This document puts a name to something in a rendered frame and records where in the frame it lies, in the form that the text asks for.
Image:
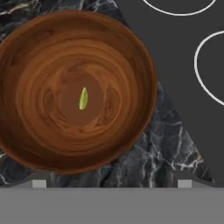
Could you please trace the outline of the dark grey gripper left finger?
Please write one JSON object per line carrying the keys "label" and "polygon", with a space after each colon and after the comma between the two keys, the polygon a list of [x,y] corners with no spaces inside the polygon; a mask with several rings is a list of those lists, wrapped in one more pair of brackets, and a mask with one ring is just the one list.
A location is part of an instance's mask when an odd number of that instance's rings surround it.
{"label": "dark grey gripper left finger", "polygon": [[23,180],[8,184],[17,188],[49,188],[54,181],[55,173],[51,171],[35,171]]}

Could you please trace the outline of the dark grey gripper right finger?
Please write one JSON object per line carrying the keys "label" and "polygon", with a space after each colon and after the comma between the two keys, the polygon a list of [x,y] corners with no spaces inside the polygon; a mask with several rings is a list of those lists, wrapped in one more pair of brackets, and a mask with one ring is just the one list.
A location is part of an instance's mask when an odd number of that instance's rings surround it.
{"label": "dark grey gripper right finger", "polygon": [[208,182],[197,178],[189,171],[175,171],[173,174],[173,180],[175,181],[177,188],[215,187],[213,182]]}

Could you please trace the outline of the yellow-green lemon wedge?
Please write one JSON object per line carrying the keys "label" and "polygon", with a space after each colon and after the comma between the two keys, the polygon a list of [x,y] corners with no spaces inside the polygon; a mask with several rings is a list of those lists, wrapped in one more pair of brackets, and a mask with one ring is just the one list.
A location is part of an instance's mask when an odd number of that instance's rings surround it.
{"label": "yellow-green lemon wedge", "polygon": [[79,109],[83,110],[87,106],[87,103],[88,103],[88,91],[84,87],[80,93]]}

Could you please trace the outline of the brown wooden bowl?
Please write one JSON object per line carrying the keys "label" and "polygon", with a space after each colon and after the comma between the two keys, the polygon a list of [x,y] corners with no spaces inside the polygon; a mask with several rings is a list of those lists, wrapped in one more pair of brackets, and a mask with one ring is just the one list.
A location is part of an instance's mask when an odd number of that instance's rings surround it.
{"label": "brown wooden bowl", "polygon": [[70,174],[105,165],[135,143],[157,96],[147,48],[98,12],[38,16],[0,44],[0,148],[29,168]]}

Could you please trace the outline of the dark grey hob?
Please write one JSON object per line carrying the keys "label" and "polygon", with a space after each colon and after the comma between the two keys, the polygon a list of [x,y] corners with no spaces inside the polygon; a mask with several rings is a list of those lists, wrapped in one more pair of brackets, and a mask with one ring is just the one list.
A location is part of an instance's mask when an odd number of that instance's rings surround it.
{"label": "dark grey hob", "polygon": [[224,186],[224,0],[116,0],[157,76]]}

